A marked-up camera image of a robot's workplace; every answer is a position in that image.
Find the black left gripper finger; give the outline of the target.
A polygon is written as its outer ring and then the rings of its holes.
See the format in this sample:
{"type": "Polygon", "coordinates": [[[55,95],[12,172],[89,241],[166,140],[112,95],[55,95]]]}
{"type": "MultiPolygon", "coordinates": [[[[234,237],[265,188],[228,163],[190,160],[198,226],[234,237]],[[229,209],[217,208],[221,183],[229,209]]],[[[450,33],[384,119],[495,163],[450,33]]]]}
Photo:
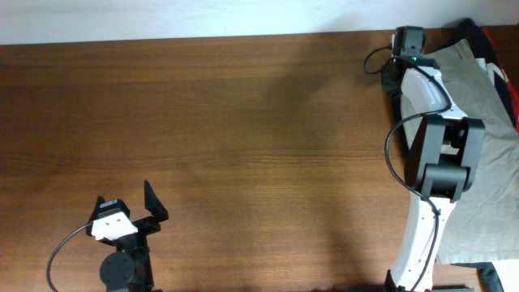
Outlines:
{"type": "Polygon", "coordinates": [[[161,222],[169,219],[169,214],[164,205],[157,198],[148,180],[144,181],[144,207],[152,217],[161,222]]]}
{"type": "Polygon", "coordinates": [[[95,203],[94,209],[88,219],[88,227],[86,228],[86,235],[92,236],[92,227],[93,222],[99,218],[99,213],[101,212],[101,205],[105,202],[105,198],[101,195],[97,197],[97,201],[95,203]]]}

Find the khaki shorts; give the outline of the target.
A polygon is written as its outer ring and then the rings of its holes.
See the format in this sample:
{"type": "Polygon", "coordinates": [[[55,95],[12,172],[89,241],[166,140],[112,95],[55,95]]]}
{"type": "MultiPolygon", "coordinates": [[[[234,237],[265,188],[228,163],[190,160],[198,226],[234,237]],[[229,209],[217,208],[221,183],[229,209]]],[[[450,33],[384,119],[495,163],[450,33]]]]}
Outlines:
{"type": "Polygon", "coordinates": [[[468,41],[431,53],[457,106],[481,118],[486,132],[472,187],[451,213],[436,260],[461,264],[518,257],[518,134],[489,78],[489,62],[476,58],[468,41]]]}

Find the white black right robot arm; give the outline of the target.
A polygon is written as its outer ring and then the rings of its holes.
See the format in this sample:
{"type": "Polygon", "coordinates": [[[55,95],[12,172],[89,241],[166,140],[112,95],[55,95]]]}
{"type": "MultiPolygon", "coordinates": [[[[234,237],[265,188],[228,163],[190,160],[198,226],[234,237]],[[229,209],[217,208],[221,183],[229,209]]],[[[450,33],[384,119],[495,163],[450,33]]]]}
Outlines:
{"type": "Polygon", "coordinates": [[[401,249],[387,271],[385,291],[431,291],[435,257],[446,223],[475,180],[485,125],[470,118],[448,94],[439,65],[430,58],[394,56],[399,91],[415,113],[396,123],[419,120],[405,162],[395,179],[410,191],[410,210],[401,249]]]}

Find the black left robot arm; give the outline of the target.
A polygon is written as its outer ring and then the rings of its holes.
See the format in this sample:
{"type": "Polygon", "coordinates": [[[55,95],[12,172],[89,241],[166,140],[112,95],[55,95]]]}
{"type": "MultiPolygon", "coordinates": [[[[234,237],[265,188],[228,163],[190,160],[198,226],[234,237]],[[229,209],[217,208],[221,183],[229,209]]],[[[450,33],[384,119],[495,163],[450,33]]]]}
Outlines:
{"type": "Polygon", "coordinates": [[[155,284],[148,236],[161,231],[169,219],[149,181],[144,181],[144,208],[150,215],[131,220],[131,211],[121,199],[97,198],[86,235],[115,248],[100,266],[100,279],[107,292],[150,292],[155,284]]]}

